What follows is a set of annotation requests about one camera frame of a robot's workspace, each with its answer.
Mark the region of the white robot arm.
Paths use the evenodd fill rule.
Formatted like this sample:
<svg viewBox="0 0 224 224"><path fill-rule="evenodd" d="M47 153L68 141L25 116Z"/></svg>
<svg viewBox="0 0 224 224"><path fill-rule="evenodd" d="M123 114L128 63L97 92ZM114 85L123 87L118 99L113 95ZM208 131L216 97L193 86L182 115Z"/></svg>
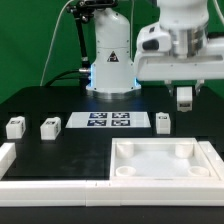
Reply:
<svg viewBox="0 0 224 224"><path fill-rule="evenodd" d="M95 12L89 94L112 99L139 91L142 81L224 79L224 37L207 34L208 0L155 0L155 5L158 21L137 36L112 9Z"/></svg>

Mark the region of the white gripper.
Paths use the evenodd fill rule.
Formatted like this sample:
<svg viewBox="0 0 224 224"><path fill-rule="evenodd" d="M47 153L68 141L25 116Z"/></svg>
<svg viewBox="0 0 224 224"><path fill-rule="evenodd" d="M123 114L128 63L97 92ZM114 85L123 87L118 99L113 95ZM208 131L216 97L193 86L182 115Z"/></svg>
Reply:
<svg viewBox="0 0 224 224"><path fill-rule="evenodd" d="M224 79L224 36L208 38L204 27L167 30L159 22L143 27L137 37L134 73L139 81L197 80L195 94L208 79Z"/></svg>

